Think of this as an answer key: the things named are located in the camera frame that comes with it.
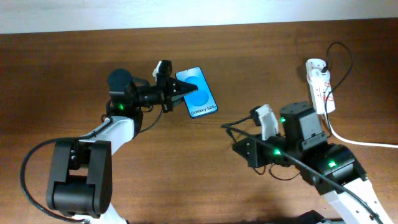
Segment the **blue screen Galaxy smartphone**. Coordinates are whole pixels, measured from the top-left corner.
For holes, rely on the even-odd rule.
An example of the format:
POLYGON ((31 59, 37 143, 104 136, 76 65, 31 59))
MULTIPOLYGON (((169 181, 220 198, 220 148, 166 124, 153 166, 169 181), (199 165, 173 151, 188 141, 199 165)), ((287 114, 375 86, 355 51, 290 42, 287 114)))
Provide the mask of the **blue screen Galaxy smartphone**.
POLYGON ((175 76, 180 81, 194 84, 198 87, 198 90, 184 97, 188 113, 192 119, 218 111, 214 96, 200 67, 193 67, 177 72, 175 76))

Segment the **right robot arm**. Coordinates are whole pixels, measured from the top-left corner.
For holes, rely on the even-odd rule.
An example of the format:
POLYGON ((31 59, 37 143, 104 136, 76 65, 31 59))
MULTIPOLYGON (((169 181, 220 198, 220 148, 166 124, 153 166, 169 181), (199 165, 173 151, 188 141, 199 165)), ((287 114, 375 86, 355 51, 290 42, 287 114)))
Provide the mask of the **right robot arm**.
POLYGON ((316 111, 306 102, 289 104, 277 120, 269 105, 251 110, 261 133, 243 132, 232 149, 254 170, 267 165, 295 166, 344 223, 391 223, 363 166, 350 149, 332 144, 316 111))

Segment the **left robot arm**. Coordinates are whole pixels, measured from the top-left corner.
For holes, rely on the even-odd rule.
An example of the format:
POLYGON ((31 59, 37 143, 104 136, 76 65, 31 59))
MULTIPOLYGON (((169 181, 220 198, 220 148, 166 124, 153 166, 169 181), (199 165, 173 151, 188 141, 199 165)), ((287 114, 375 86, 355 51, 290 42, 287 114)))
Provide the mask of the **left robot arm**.
POLYGON ((141 130, 143 107, 173 110, 197 86, 157 72, 155 85, 117 69, 108 77, 110 102, 100 126, 91 133, 55 143, 47 189, 47 205, 68 221, 127 223, 111 205, 112 155, 141 130))

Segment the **white power strip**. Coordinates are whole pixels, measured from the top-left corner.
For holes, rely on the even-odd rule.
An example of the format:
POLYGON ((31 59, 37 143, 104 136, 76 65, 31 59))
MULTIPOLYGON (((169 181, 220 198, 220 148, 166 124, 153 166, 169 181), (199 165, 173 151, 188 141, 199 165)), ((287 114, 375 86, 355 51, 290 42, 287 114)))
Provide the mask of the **white power strip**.
POLYGON ((318 70, 307 74, 307 80, 312 97, 312 105, 317 114, 334 112, 336 109, 331 93, 330 73, 320 73, 318 70))

